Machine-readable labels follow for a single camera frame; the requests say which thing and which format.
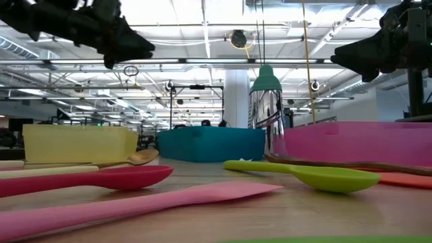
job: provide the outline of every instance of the wooden table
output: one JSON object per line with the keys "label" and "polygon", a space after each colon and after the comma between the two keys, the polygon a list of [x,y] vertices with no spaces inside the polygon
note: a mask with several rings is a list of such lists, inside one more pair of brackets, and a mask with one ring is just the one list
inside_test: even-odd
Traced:
{"label": "wooden table", "polygon": [[220,242],[255,238],[432,233],[432,191],[376,185],[348,195],[319,192],[291,175],[226,171],[220,163],[161,159],[175,167],[163,182],[120,192],[92,186],[0,199],[0,211],[73,205],[248,180],[285,189],[207,205],[168,209],[44,234],[29,242]]}

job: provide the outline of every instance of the yellow cable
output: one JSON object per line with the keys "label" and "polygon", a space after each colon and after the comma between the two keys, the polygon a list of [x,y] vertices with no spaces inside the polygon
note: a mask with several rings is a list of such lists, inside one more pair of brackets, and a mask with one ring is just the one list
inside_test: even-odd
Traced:
{"label": "yellow cable", "polygon": [[249,57],[249,52],[248,52],[248,49],[247,49],[247,48],[245,48],[244,50],[246,50],[246,55],[248,56],[248,59],[249,59],[250,57]]}
{"label": "yellow cable", "polygon": [[304,31],[304,48],[306,49],[306,67],[308,70],[308,87],[309,87],[309,98],[310,98],[310,106],[312,107],[312,120],[315,124],[317,121],[315,119],[315,108],[313,105],[313,97],[312,97],[312,86],[311,86],[311,73],[309,72],[309,50],[308,50],[308,35],[306,31],[306,8],[305,8],[304,0],[302,0],[303,6],[303,31]]}

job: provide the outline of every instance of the yellow box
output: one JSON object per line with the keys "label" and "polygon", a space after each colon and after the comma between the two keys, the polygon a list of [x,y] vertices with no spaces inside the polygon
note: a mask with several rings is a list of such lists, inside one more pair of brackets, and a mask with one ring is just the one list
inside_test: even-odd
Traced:
{"label": "yellow box", "polygon": [[28,163],[121,162],[138,142],[136,132],[112,126],[26,124],[23,135]]}

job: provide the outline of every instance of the pillar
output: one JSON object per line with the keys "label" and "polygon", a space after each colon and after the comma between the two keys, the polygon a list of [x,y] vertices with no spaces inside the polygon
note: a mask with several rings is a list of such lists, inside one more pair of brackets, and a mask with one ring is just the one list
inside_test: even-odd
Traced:
{"label": "pillar", "polygon": [[225,71],[225,121],[227,127],[247,128],[249,116],[248,70]]}

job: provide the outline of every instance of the pink spatula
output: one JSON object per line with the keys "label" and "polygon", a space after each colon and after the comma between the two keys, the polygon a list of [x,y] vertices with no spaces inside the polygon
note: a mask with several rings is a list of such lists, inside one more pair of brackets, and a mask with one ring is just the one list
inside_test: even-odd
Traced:
{"label": "pink spatula", "polygon": [[254,182],[221,182],[150,196],[0,213],[0,242],[112,217],[242,198],[280,188]]}
{"label": "pink spatula", "polygon": [[72,186],[100,186],[116,190],[137,190],[165,179],[173,168],[148,165],[100,171],[0,179],[0,197],[41,192]]}

